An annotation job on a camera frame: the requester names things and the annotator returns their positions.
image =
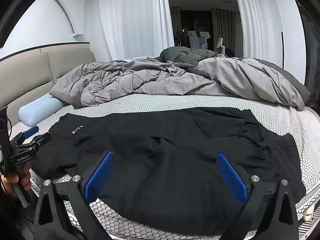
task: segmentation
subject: bed sheet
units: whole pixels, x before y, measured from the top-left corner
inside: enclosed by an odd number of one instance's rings
[[[286,133],[292,134],[299,152],[302,171],[301,179],[307,190],[306,196],[296,204],[298,218],[299,216],[302,217],[303,211],[320,198],[320,118],[308,107],[304,110],[297,111],[291,106],[235,97],[201,95],[153,96],[133,94],[94,107],[73,109],[72,106],[65,106],[38,124],[39,134],[47,132],[49,128],[66,113],[87,117],[101,117],[111,113],[166,111],[192,107],[236,107],[240,110],[250,109],[257,120],[267,129],[278,135],[284,135]],[[28,128],[27,125],[19,122],[12,128],[12,136]],[[43,180],[33,171],[31,171],[31,173],[33,181],[40,187]],[[66,175],[54,179],[53,182],[68,181],[70,178],[70,176]],[[73,213],[70,203],[65,204],[68,212]],[[109,233],[119,237],[144,239],[219,238],[219,236],[185,236],[150,228],[122,218],[99,199],[91,203],[90,206],[102,226]],[[253,236],[253,234],[254,232],[249,232],[248,237]]]

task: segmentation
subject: metal bolt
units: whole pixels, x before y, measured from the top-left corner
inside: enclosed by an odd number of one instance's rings
[[[50,181],[49,179],[47,179],[47,180],[44,181],[43,184],[44,184],[45,186],[49,186],[50,183],[51,183],[51,181]]]
[[[252,181],[254,182],[258,182],[260,180],[260,178],[257,175],[252,175],[251,176]]]
[[[286,179],[281,180],[281,183],[285,186],[289,185],[289,182]]]
[[[74,181],[74,182],[77,182],[77,181],[79,181],[81,179],[81,177],[79,176],[79,175],[76,175],[76,176],[74,176],[73,178],[72,178],[72,180]]]

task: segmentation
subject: crumpled blanket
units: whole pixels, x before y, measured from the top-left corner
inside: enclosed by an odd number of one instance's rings
[[[275,69],[255,59],[213,56],[204,53],[205,59],[197,59],[197,65],[183,60],[162,63],[155,58],[86,63],[60,78],[50,94],[74,108],[131,93],[239,96],[304,108],[300,93]]]

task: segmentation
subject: headboard panel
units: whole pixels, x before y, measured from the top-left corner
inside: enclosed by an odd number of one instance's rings
[[[35,48],[6,58],[0,61],[0,108],[8,105],[15,125],[21,106],[48,93],[73,68],[94,61],[88,43]]]

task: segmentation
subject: light blue cylindrical pillow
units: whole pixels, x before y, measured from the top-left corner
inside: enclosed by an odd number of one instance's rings
[[[22,106],[18,111],[18,117],[24,124],[32,127],[64,106],[65,104],[62,101],[48,93],[35,101]]]

